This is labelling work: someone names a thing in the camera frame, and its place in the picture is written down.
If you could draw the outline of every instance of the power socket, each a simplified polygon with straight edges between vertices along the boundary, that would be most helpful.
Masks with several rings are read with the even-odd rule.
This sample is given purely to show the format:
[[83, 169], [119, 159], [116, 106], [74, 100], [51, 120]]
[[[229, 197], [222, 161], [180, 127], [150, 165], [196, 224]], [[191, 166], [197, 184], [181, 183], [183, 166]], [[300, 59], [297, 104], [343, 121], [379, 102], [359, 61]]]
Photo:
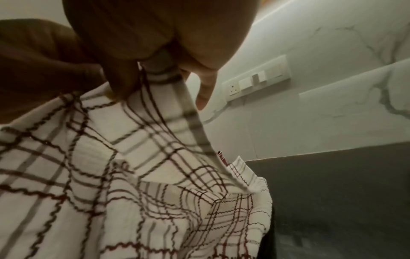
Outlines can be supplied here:
[[228, 87], [228, 94], [229, 96], [234, 95], [236, 93], [239, 93], [240, 89], [239, 89], [239, 85], [238, 84], [234, 84]]

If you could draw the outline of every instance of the human hand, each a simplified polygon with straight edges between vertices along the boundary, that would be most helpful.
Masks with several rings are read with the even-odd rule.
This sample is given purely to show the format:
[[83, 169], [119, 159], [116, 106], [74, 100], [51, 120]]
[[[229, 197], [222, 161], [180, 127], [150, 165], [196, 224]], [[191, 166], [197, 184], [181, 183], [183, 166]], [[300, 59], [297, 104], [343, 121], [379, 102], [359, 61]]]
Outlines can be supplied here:
[[71, 28], [36, 19], [0, 20], [0, 75], [0, 124], [106, 81]]
[[197, 74], [196, 105], [211, 97], [217, 71], [235, 54], [258, 0], [63, 0], [65, 14], [104, 68], [119, 98], [137, 87], [138, 60], [165, 47], [184, 78]]

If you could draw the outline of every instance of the black countertop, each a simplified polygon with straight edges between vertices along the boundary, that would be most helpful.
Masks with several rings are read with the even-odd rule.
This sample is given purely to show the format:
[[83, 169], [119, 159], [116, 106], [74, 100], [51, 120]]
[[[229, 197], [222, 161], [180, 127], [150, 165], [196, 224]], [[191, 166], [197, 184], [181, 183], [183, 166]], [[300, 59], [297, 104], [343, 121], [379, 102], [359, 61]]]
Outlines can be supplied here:
[[277, 258], [410, 258], [410, 143], [247, 165], [269, 185]]

